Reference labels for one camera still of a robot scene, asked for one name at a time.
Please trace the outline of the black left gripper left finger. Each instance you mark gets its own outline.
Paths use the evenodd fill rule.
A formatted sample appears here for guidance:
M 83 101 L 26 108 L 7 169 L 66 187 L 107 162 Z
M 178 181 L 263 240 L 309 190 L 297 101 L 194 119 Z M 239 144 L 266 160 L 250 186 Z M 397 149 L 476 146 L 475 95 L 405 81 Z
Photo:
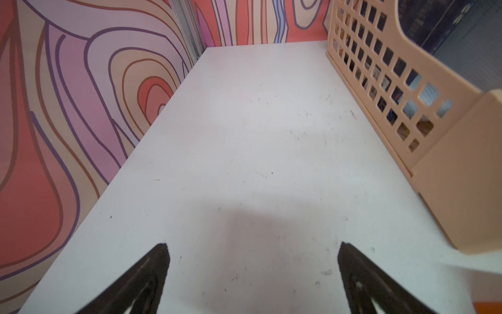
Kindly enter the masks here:
M 156 313 L 170 264 L 166 243 L 158 243 L 79 313 Z

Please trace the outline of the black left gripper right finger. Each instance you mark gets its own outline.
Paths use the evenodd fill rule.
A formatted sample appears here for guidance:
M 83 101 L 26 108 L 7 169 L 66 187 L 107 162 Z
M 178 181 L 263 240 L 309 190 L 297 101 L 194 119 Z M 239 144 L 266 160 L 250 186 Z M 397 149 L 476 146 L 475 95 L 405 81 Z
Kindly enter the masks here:
M 434 313 L 350 243 L 337 255 L 351 313 Z

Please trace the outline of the orange block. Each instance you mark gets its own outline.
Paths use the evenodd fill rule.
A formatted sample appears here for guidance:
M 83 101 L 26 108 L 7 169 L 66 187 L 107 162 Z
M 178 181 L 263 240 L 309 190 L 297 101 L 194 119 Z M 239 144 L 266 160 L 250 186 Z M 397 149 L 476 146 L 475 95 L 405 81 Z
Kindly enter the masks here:
M 502 302 L 475 302 L 476 314 L 502 314 Z

